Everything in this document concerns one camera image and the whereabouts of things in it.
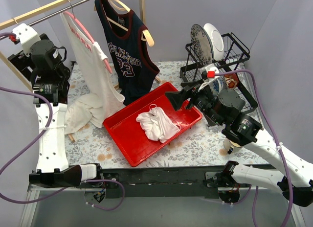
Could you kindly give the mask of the white tank top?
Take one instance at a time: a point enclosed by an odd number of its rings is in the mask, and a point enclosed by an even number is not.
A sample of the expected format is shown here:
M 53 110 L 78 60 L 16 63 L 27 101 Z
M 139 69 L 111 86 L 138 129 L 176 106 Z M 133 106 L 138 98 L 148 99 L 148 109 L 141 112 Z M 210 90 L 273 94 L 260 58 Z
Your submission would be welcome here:
M 90 91 L 77 98 L 65 116 L 65 134 L 73 134 L 91 122 L 102 128 L 106 118 L 119 111 L 125 100 L 113 86 L 103 62 L 107 56 L 98 42 L 92 43 L 80 26 L 65 12 L 61 14 L 76 62 Z
M 151 104 L 148 112 L 140 113 L 136 122 L 140 124 L 146 137 L 152 141 L 165 143 L 180 132 L 180 126 L 175 124 L 156 104 Z

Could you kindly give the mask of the pink plastic hanger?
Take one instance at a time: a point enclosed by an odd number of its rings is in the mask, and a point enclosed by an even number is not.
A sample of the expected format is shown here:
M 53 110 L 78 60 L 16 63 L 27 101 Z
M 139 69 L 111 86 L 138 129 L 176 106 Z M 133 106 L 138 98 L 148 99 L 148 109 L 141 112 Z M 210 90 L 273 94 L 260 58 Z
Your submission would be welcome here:
M 93 37 L 90 35 L 90 33 L 87 31 L 87 29 L 84 27 L 84 25 L 75 17 L 74 13 L 70 13 L 68 11 L 65 11 L 66 14 L 68 14 L 72 19 L 74 19 L 74 21 L 80 26 L 80 28 L 82 29 L 82 31 L 85 33 L 85 35 L 88 37 L 88 39 L 94 43 L 94 39 Z M 106 57 L 105 59 L 103 59 L 104 65 L 107 69 L 107 71 L 112 74 L 112 69 L 110 67 L 110 64 L 108 62 L 108 58 Z

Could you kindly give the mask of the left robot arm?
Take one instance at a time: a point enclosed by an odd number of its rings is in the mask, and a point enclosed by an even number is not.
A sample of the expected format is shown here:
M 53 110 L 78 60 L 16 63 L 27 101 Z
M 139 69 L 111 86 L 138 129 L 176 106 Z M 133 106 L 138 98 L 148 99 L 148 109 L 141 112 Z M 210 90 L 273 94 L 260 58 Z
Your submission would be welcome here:
M 45 188 L 79 186 L 87 181 L 98 188 L 104 182 L 97 163 L 69 165 L 65 150 L 65 116 L 68 79 L 71 71 L 63 62 L 67 56 L 45 34 L 39 35 L 22 23 L 10 37 L 22 51 L 8 60 L 31 83 L 33 103 L 38 117 L 39 157 L 29 182 Z

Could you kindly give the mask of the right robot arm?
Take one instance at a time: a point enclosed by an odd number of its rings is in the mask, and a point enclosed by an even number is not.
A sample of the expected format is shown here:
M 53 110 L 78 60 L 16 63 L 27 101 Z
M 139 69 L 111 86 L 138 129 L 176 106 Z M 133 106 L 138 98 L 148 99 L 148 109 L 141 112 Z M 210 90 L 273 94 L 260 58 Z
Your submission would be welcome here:
M 286 199 L 293 195 L 292 202 L 307 207 L 313 202 L 313 165 L 294 154 L 274 138 L 254 118 L 241 110 L 245 101 L 232 89 L 222 90 L 213 96 L 210 86 L 187 85 L 181 91 L 168 91 L 166 97 L 175 111 L 185 100 L 187 108 L 197 107 L 205 116 L 208 125 L 224 125 L 226 138 L 262 157 L 273 170 L 264 170 L 228 161 L 223 171 L 207 179 L 215 187 L 231 187 L 236 183 L 251 184 L 281 193 Z

